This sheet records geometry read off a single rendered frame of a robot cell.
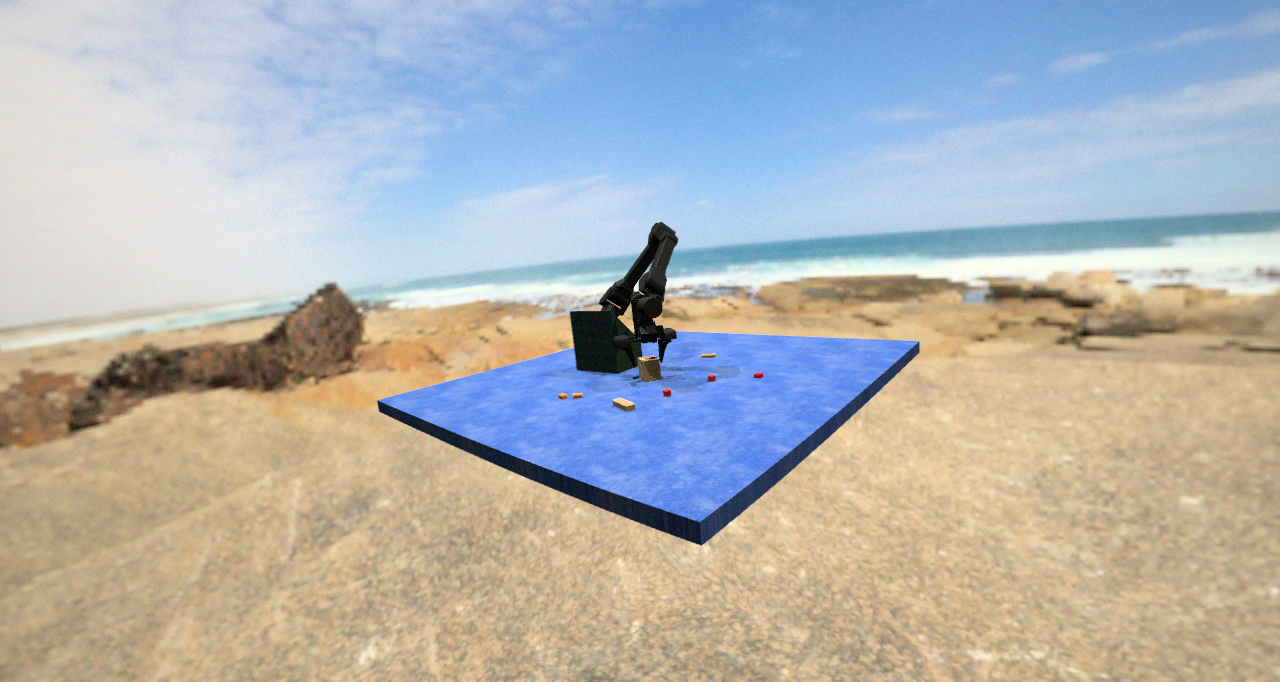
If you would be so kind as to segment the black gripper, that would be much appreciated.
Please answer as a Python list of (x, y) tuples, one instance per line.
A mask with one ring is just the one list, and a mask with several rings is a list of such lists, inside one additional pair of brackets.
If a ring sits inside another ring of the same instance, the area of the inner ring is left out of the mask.
[[(637, 334), (637, 326), (643, 321), (644, 321), (644, 325), (650, 325), (652, 319), (649, 319), (646, 316), (634, 316), (634, 334), (635, 334), (635, 337), (626, 337), (626, 335), (613, 337), (613, 345), (614, 345), (614, 348), (621, 348), (622, 351), (626, 351), (626, 353), (628, 354), (628, 360), (631, 360), (631, 363), (632, 363), (634, 369), (636, 369), (636, 366), (635, 366), (635, 360), (634, 360), (634, 349), (631, 348), (630, 343), (640, 343), (640, 334)], [(657, 337), (660, 363), (663, 362), (666, 348), (667, 348), (668, 343), (672, 343), (672, 339), (677, 339), (677, 334), (675, 331), (675, 328), (663, 328), (663, 331), (664, 331), (664, 337), (660, 337), (660, 339), (658, 339), (658, 337)], [(637, 339), (637, 335), (639, 335), (639, 339)]]

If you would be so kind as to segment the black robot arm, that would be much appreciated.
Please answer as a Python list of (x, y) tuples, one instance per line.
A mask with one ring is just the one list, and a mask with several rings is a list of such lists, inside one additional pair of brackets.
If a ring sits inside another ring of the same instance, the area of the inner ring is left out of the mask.
[[(655, 223), (648, 237), (648, 244), (643, 250), (643, 253), (639, 255), (637, 261), (628, 269), (625, 278), (608, 287), (608, 290), (605, 290), (599, 302), (602, 310), (611, 310), (617, 319), (618, 316), (625, 316), (630, 303), (632, 316), (652, 319), (650, 325), (644, 325), (643, 321), (637, 326), (641, 343), (657, 343), (657, 337), (664, 337), (663, 325), (655, 325), (654, 319), (662, 313), (667, 282), (666, 269), (676, 244), (678, 244), (678, 237), (673, 228), (664, 225), (663, 221)], [(650, 264), (652, 267), (645, 273)], [(640, 293), (639, 290), (634, 293), (634, 287), (637, 282)], [(611, 302), (617, 305), (617, 307)]]

